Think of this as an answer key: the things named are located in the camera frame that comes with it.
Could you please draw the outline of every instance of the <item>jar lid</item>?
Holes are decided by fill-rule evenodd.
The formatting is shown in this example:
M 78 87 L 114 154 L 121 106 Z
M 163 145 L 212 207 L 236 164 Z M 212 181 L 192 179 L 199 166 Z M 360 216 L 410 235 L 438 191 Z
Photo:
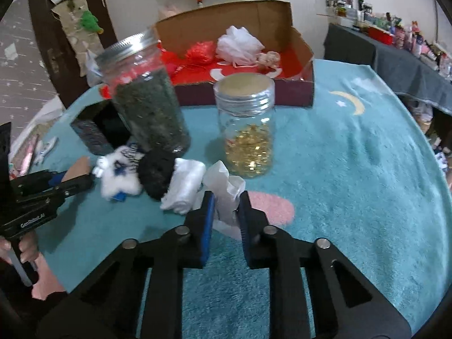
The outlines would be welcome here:
M 252 117 L 275 105 L 275 82 L 258 73 L 226 76 L 214 87 L 218 109 L 235 117 Z
M 135 34 L 108 47 L 102 54 L 96 57 L 96 63 L 102 69 L 107 65 L 134 55 L 151 45 L 156 45 L 157 42 L 158 40 L 155 38 L 152 29 L 148 29 L 143 33 Z

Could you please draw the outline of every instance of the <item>gray cloth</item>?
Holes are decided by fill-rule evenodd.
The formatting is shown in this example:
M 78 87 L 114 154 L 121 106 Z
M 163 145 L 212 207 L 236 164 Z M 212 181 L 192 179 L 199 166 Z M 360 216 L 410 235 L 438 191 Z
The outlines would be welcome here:
M 350 28 L 330 24 L 325 60 L 370 65 L 395 94 L 410 96 L 452 115 L 452 85 L 404 49 Z

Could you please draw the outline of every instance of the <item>gold confetti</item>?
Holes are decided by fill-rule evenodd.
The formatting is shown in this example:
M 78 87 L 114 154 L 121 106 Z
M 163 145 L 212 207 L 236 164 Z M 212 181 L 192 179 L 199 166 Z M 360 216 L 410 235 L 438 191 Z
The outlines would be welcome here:
M 230 171 L 243 177 L 266 173 L 272 166 L 273 137 L 267 124 L 248 125 L 234 139 L 226 140 Z

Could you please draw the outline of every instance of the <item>table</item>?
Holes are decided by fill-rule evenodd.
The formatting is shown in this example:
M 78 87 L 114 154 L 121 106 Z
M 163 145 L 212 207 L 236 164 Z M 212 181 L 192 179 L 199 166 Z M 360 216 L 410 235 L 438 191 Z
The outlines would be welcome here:
M 277 108 L 272 170 L 250 191 L 289 200 L 294 237 L 329 238 L 395 305 L 416 332 L 451 284 L 451 197 L 429 144 L 396 95 L 368 66 L 315 61 L 312 109 Z M 59 144 L 42 169 L 66 170 L 90 155 L 70 128 L 97 89 L 80 97 L 47 135 Z M 183 109 L 192 145 L 186 158 L 222 158 L 214 107 Z M 92 164 L 95 156 L 90 155 Z M 183 221 L 147 195 L 103 200 L 99 184 L 68 199 L 38 228 L 40 248 L 71 291 L 127 238 L 146 241 Z M 184 276 L 184 338 L 268 334 L 268 273 L 250 271 L 239 241 L 213 233 L 203 270 Z
M 325 59 L 370 65 L 395 94 L 409 96 L 452 115 L 452 85 L 404 49 L 330 24 Z

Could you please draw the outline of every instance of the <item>pink pen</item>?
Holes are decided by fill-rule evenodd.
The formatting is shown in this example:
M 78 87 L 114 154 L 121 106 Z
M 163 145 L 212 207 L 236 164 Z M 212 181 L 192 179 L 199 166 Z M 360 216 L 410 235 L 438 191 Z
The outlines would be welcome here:
M 22 167 L 20 169 L 19 176 L 25 176 L 28 174 L 28 171 L 30 169 L 31 160 L 33 158 L 34 154 L 34 148 L 36 147 L 36 143 L 38 142 L 38 135 L 33 136 L 33 138 L 30 140 L 27 153 L 25 155 L 25 158 L 22 161 Z

